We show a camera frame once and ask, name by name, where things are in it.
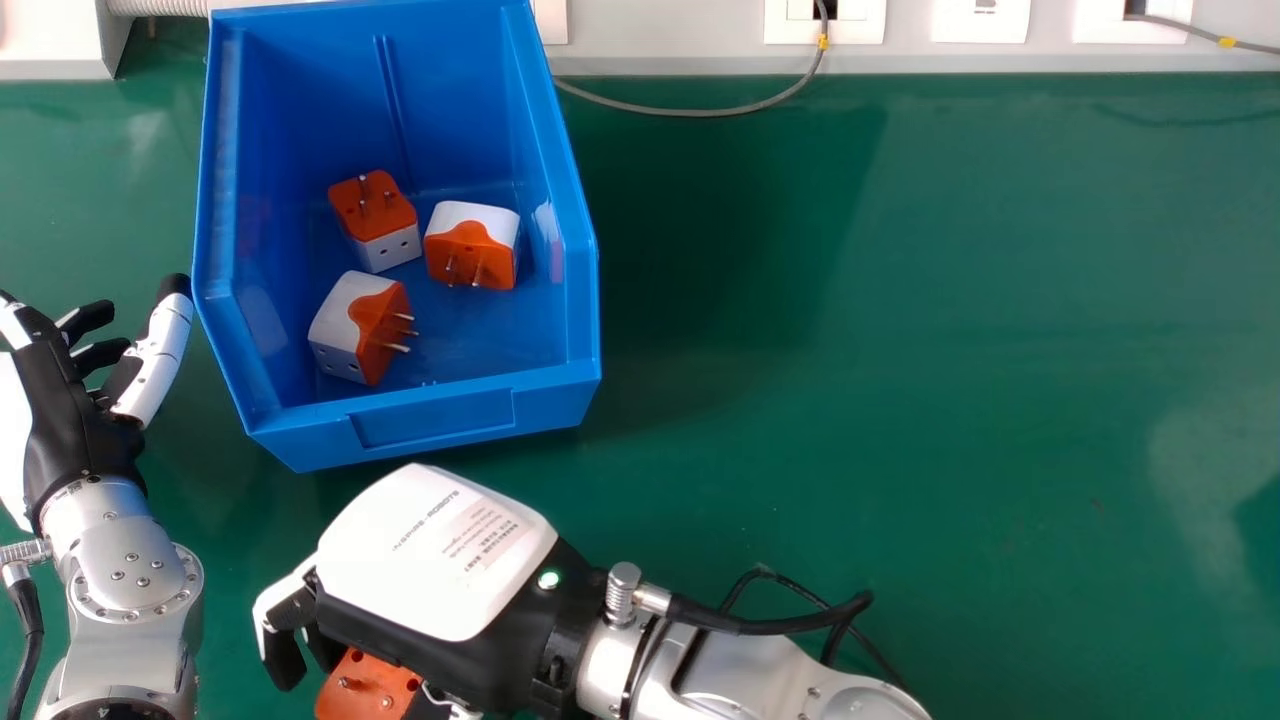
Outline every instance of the robot finger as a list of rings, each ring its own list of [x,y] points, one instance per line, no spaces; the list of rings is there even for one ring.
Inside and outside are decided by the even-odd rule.
[[[91,342],[72,351],[72,361],[81,378],[87,378],[93,370],[110,368],[120,361],[120,356],[133,347],[133,343],[123,337]]]
[[[132,418],[143,428],[151,424],[178,374],[193,315],[191,278],[165,278],[147,324],[102,384],[101,395],[111,402],[111,413]]]
[[[110,300],[99,300],[81,305],[58,319],[55,325],[63,331],[68,347],[76,346],[86,333],[105,328],[115,319],[115,305]]]
[[[0,336],[9,341],[10,347],[22,350],[56,334],[58,327],[44,313],[0,290]]]

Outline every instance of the green tabletop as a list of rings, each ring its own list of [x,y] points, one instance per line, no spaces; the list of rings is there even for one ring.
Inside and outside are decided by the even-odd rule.
[[[51,313],[114,297],[134,329],[189,264],[202,58],[200,23],[163,24],[115,83],[0,87],[0,284]],[[938,719],[1280,717],[1280,78],[828,77],[732,120],[564,111],[605,379],[577,430],[428,460],[709,602],[755,562],[873,588],[860,626]],[[201,716],[311,716],[319,678],[271,687],[250,605],[394,464],[292,474],[195,333],[141,468],[209,570]],[[37,574],[38,692],[65,619]],[[0,638],[8,678],[6,607]],[[855,643],[841,665],[874,673]]]

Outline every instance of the blue plastic bin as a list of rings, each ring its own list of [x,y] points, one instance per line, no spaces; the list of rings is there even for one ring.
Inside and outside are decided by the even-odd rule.
[[[358,269],[326,201],[381,168],[419,211],[521,218],[515,291],[384,273],[417,315],[378,388],[317,372],[307,328]],[[296,471],[581,423],[600,380],[595,236],[527,0],[216,13],[196,307],[244,430]]]

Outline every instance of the green work surface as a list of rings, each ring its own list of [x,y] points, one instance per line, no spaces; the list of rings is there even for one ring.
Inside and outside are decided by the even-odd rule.
[[[164,24],[115,83],[0,87],[0,284],[51,313],[114,297],[132,332],[188,266],[202,44]],[[785,82],[588,85],[717,105]],[[564,111],[604,383],[577,430],[430,461],[704,601],[755,562],[873,588],[860,626],[938,719],[1280,717],[1280,78],[840,77],[731,120]],[[141,468],[209,570],[202,716],[311,715],[319,678],[271,687],[250,606],[394,466],[289,473],[193,334]],[[38,692],[65,620],[37,574]],[[6,609],[0,638],[8,674]],[[876,671],[855,643],[841,665]]]

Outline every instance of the black fingertip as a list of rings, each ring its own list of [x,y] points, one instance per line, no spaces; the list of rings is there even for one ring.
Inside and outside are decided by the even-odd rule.
[[[156,302],[175,292],[191,300],[191,277],[183,273],[174,273],[160,281],[160,292],[156,293]]]

